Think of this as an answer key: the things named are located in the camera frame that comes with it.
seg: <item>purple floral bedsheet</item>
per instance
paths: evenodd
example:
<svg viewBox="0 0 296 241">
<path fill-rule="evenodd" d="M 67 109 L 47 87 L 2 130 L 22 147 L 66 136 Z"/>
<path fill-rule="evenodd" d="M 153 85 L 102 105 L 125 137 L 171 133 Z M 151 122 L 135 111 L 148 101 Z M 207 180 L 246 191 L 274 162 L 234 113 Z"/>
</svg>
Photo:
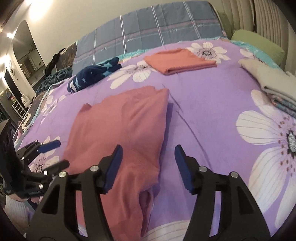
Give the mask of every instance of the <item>purple floral bedsheet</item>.
<svg viewBox="0 0 296 241">
<path fill-rule="evenodd" d="M 215 59 L 218 67 L 164 76 L 143 61 L 146 55 L 180 47 Z M 241 58 L 253 57 L 222 40 L 186 41 L 132 58 L 122 69 L 77 93 L 67 91 L 66 81 L 44 99 L 49 104 L 43 105 L 20 147 L 36 139 L 61 141 L 60 148 L 34 160 L 30 168 L 40 172 L 62 158 L 72 123 L 83 104 L 100 103 L 110 95 L 147 85 L 168 88 L 161 174 L 154 187 L 154 207 L 144 240 L 182 240 L 186 232 L 196 197 L 184 188 L 174 159 L 177 144 L 216 173 L 237 171 L 274 234 L 296 203 L 296 158 L 292 157 L 296 120 L 276 109 L 256 80 L 238 64 Z M 217 195 L 212 234 L 218 229 L 219 199 Z"/>
</svg>

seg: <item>stack of folded clothes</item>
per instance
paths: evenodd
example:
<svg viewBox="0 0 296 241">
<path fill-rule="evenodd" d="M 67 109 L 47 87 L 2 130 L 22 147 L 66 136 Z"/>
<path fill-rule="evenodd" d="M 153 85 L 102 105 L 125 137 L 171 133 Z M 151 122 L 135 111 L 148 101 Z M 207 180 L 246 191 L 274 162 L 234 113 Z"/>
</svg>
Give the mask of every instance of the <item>stack of folded clothes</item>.
<svg viewBox="0 0 296 241">
<path fill-rule="evenodd" d="M 241 59 L 241 66 L 259 82 L 275 107 L 296 118 L 296 77 L 255 59 Z"/>
</svg>

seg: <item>padded headboard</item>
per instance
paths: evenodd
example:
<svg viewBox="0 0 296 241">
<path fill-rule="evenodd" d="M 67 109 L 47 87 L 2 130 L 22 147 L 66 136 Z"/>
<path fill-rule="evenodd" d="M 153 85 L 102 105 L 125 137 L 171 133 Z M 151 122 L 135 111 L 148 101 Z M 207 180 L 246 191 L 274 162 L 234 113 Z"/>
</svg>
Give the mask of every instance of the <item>padded headboard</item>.
<svg viewBox="0 0 296 241">
<path fill-rule="evenodd" d="M 254 0 L 257 33 L 285 51 L 281 68 L 296 75 L 296 34 L 272 0 Z"/>
<path fill-rule="evenodd" d="M 254 29 L 253 0 L 208 0 L 218 12 L 227 14 L 235 30 Z"/>
<path fill-rule="evenodd" d="M 284 71 L 296 76 L 296 34 L 272 0 L 208 0 L 218 12 L 227 14 L 235 30 L 255 30 L 285 51 Z"/>
</svg>

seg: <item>silver bolt head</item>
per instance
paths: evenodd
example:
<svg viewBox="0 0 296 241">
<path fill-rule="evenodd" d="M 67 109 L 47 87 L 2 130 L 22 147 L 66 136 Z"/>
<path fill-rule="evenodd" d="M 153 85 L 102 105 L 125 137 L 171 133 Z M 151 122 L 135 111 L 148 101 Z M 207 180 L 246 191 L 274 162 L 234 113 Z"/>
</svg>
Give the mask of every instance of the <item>silver bolt head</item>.
<svg viewBox="0 0 296 241">
<path fill-rule="evenodd" d="M 230 175 L 233 177 L 233 178 L 238 178 L 239 177 L 239 174 L 237 172 L 231 172 Z"/>
<path fill-rule="evenodd" d="M 59 173 L 59 177 L 63 178 L 67 175 L 67 173 L 65 171 L 62 171 Z"/>
<path fill-rule="evenodd" d="M 206 172 L 206 171 L 207 171 L 207 168 L 206 168 L 205 166 L 200 166 L 200 167 L 198 168 L 198 170 L 199 170 L 200 172 Z"/>
<path fill-rule="evenodd" d="M 96 172 L 98 169 L 99 169 L 99 167 L 96 166 L 96 165 L 90 167 L 90 170 L 91 170 L 92 172 Z"/>
</svg>

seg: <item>pink fabric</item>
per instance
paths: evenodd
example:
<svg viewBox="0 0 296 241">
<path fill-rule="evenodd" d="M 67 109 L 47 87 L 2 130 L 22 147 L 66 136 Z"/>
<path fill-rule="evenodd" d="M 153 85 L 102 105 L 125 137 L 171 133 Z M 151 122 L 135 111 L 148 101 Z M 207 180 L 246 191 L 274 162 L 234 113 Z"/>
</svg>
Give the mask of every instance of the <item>pink fabric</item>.
<svg viewBox="0 0 296 241">
<path fill-rule="evenodd" d="M 123 147 L 123 160 L 113 188 L 101 195 L 105 215 L 117 241 L 138 241 L 147 229 L 158 183 L 159 155 L 165 132 L 168 89 L 152 86 L 85 104 L 76 116 L 63 158 L 69 174 L 85 171 Z M 76 195 L 77 217 L 84 224 L 81 193 Z"/>
<path fill-rule="evenodd" d="M 215 60 L 199 58 L 188 49 L 171 49 L 145 56 L 147 64 L 164 75 L 217 67 Z"/>
</svg>

